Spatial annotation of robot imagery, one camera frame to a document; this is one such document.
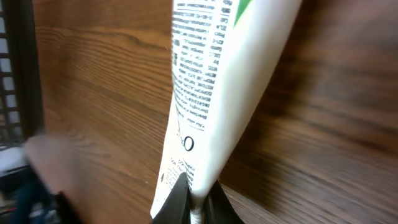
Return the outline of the white tube with gold cap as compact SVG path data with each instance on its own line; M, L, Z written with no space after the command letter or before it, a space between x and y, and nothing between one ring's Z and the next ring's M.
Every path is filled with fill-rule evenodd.
M294 0L173 2L173 90L152 219L185 172L190 223L205 221L205 200L259 104L300 7Z

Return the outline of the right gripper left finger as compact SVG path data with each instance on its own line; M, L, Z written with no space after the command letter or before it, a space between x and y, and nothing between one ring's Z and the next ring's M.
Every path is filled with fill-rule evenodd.
M151 224L190 224L190 189L185 172L180 174Z

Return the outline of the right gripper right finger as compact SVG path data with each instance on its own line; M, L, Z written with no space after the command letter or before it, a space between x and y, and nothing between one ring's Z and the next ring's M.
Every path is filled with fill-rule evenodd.
M244 224L218 181L212 186L203 206L206 224Z

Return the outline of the grey plastic mesh basket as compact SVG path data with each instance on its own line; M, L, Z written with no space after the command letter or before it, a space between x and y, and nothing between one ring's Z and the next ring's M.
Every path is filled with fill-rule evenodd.
M1 1L1 150L44 128L31 0Z

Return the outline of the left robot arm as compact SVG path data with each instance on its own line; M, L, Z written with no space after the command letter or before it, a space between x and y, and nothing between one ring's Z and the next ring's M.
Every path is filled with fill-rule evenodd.
M30 166L22 173L9 222L82 224L72 176L72 144L41 135L30 138L25 146Z

